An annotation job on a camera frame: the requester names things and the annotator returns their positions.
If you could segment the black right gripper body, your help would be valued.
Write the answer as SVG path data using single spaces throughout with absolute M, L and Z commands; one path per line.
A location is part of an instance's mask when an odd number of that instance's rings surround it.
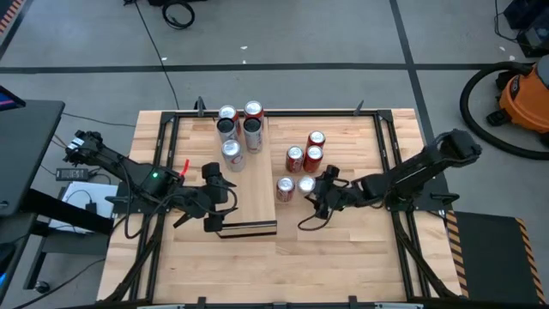
M 326 193 L 326 202 L 328 205 L 354 205 L 356 192 L 349 184 L 337 185 L 333 183 Z

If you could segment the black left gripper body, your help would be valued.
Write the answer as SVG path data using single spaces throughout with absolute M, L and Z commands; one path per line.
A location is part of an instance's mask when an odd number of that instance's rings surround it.
M 210 215 L 227 215 L 228 209 L 217 209 L 218 203 L 228 201 L 228 191 L 224 187 L 208 186 L 195 188 L 190 194 L 190 201 L 200 210 Z

